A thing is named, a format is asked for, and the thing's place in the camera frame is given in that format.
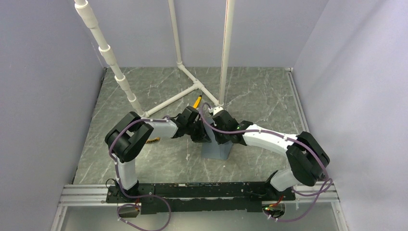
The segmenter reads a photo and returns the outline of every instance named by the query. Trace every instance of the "gray pedestal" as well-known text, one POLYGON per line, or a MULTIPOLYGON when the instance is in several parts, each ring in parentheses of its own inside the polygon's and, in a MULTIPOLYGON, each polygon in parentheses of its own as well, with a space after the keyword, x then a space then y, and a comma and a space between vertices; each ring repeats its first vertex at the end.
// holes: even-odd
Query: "gray pedestal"
MULTIPOLYGON (((211 118, 206 118, 206 120, 210 124, 213 122, 211 118)), ((226 160, 228 158, 228 155, 230 154, 232 142, 228 141, 224 144, 218 144, 214 132, 211 130, 211 128, 206 124, 204 124, 204 127, 205 131, 211 139, 211 143, 203 143, 203 146, 201 148, 201 157, 208 159, 226 160)))

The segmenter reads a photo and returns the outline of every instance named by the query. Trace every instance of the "yellow object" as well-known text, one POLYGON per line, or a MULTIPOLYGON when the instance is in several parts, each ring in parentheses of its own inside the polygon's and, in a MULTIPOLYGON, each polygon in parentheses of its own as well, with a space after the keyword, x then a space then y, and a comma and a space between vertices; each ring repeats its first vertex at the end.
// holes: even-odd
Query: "yellow object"
MULTIPOLYGON (((197 108, 197 107, 198 107, 198 105, 200 104, 202 98, 203 98, 202 95, 199 95, 199 96, 198 96, 197 100, 196 100, 195 103, 194 103, 194 106, 193 106, 194 108, 197 108)), ((157 142, 159 142, 159 141, 160 141, 160 137, 156 137, 156 138, 154 138, 154 139, 147 140, 147 141, 146 141, 146 144, 157 143, 157 142)))
POLYGON ((202 98, 203 98, 202 95, 199 95, 199 96, 198 96, 197 100, 196 100, 195 103, 194 103, 193 108, 197 108, 197 107, 198 107, 198 105, 200 104, 202 98))
POLYGON ((159 142, 159 141, 160 141, 160 137, 156 137, 156 138, 154 138, 152 140, 147 140, 146 144, 156 143, 156 142, 159 142))

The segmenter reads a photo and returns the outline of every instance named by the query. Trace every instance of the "gray marble floor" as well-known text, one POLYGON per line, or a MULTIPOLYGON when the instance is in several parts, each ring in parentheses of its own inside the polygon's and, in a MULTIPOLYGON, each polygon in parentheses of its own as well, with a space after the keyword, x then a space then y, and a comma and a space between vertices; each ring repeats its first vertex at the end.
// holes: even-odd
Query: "gray marble floor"
MULTIPOLYGON (((142 107, 148 110, 191 86, 177 68, 123 68, 142 107)), ((218 97, 220 68, 188 68, 218 97)), ((200 91, 174 102, 152 118, 175 116, 194 104, 200 91)), ((204 97, 203 102, 210 101, 204 97)), ((283 68, 234 67, 228 69, 226 106, 237 119, 284 132, 299 133, 301 122, 290 83, 283 68)), ((115 175, 114 163, 104 143, 106 133, 132 107, 108 70, 96 103, 74 184, 101 184, 115 175)), ((140 182, 228 182, 265 180, 273 171, 283 169, 284 157, 257 147, 235 144, 228 160, 202 159, 201 144, 185 136, 162 139, 145 145, 136 159, 140 182)))

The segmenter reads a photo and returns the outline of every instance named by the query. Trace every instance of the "white pvc pipe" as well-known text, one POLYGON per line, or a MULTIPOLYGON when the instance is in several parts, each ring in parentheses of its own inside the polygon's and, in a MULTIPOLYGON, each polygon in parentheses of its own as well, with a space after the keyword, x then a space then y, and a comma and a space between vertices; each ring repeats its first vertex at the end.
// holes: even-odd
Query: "white pvc pipe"
POLYGON ((91 30, 92 35, 95 37, 95 40, 99 45, 99 52, 105 59, 106 63, 112 68, 112 71, 115 74, 115 80, 120 85, 120 88, 125 92, 127 100, 129 100, 132 107, 140 116, 144 116, 144 112, 136 98, 136 95, 130 89, 128 80, 120 70, 116 57, 98 26, 98 20, 96 19, 89 2, 86 0, 75 0, 75 9, 79 16, 81 16, 85 25, 91 30))
POLYGON ((183 71, 194 82, 194 84, 197 84, 198 89, 200 89, 214 103, 215 106, 218 106, 218 100, 216 99, 216 97, 214 97, 213 94, 210 93, 209 90, 207 90, 207 88, 205 88, 204 84, 201 81, 199 81, 196 77, 194 77, 191 74, 191 72, 186 69, 184 65, 181 64, 178 66, 179 66, 178 68, 181 71, 183 71))
POLYGON ((170 10, 171 18, 171 27, 173 28, 174 44, 176 46, 176 56, 177 64, 182 64, 181 61, 181 51, 180 51, 180 41, 179 41, 179 31, 177 30, 177 21, 176 21, 176 10, 174 9, 174 1, 168 0, 168 8, 170 10))
POLYGON ((224 105, 225 85, 227 83, 228 59, 230 57, 230 44, 232 32, 232 20, 234 18, 235 0, 227 0, 225 9, 224 43, 222 47, 221 80, 219 83, 219 106, 224 105))
POLYGON ((163 103, 157 105, 156 107, 150 109, 149 111, 146 111, 144 114, 144 117, 148 118, 151 115, 153 115, 154 113, 160 111, 161 109, 165 108, 166 106, 168 106, 169 104, 173 103, 174 101, 181 99, 183 96, 187 95, 188 93, 197 90, 198 89, 198 85, 194 84, 191 87, 185 89, 184 91, 180 92, 179 94, 171 97, 170 99, 164 101, 163 103))

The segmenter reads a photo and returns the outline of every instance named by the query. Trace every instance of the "light purple wall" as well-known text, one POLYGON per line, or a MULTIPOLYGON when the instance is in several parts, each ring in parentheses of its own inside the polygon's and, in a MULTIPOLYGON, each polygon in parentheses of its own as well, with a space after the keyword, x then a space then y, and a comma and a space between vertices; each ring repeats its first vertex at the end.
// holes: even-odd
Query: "light purple wall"
MULTIPOLYGON (((236 1, 229 65, 292 67, 327 1, 236 1)), ((89 3, 120 66, 176 65, 166 0, 89 3)), ((175 0, 186 66, 221 66, 225 6, 225 0, 175 0)))
POLYGON ((350 230, 408 230, 408 2, 330 0, 294 66, 350 230))
POLYGON ((103 69, 67 1, 0 10, 0 230, 50 230, 103 69))

